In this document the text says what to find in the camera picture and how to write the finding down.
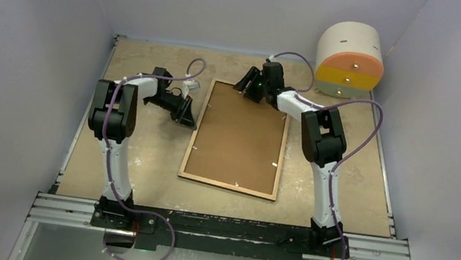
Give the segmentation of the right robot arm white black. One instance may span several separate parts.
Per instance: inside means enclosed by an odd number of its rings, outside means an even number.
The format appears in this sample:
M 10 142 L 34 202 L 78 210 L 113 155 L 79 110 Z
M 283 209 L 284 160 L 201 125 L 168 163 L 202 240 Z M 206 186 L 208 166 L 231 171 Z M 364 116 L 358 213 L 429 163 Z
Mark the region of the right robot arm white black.
M 265 100 L 300 122 L 302 152 L 314 179 L 315 207 L 308 244 L 313 252 L 323 254 L 342 234 L 336 169 L 347 148 L 342 119 L 337 108 L 312 103 L 284 83 L 282 65 L 266 61 L 261 69 L 251 67 L 233 88 L 246 99 L 255 103 Z

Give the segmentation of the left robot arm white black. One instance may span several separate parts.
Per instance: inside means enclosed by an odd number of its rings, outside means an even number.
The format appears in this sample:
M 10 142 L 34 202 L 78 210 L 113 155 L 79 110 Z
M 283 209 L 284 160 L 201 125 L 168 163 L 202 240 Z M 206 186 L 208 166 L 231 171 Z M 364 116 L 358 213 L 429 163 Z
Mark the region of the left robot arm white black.
M 137 106 L 143 101 L 161 107 L 172 121 L 188 129 L 197 128 L 192 114 L 190 92 L 200 88 L 191 75 L 180 79 L 175 94 L 169 86 L 175 81 L 165 68 L 151 74 L 138 73 L 121 81 L 101 79 L 88 115 L 89 129 L 98 139 L 103 154 L 105 187 L 97 204 L 101 216 L 108 216 L 118 229 L 127 229 L 139 214 L 134 208 L 133 188 L 129 180 L 128 144 L 137 124 Z

